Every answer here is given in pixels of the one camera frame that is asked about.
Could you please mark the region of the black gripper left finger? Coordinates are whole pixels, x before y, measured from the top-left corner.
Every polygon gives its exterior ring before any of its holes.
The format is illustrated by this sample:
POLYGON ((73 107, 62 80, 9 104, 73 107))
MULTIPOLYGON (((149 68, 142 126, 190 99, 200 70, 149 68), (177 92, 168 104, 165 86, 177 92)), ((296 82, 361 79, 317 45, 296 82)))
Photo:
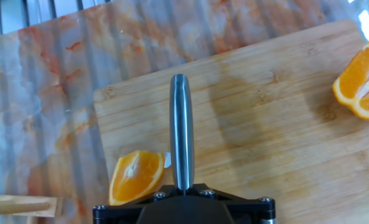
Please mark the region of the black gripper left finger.
POLYGON ((93 207, 94 224, 136 223, 146 205, 180 193, 174 185, 163 185, 157 191, 122 205, 97 205, 93 207))

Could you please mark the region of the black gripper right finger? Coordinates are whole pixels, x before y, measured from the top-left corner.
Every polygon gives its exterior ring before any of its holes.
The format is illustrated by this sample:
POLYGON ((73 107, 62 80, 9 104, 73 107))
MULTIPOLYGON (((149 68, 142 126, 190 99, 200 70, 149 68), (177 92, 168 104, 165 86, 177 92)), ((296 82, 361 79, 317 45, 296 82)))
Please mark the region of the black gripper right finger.
POLYGON ((192 187, 192 195, 223 203, 237 223, 245 223, 245 218, 249 218, 250 223, 276 224, 276 204, 271 197, 246 199, 212 189, 206 184, 195 184, 192 187))

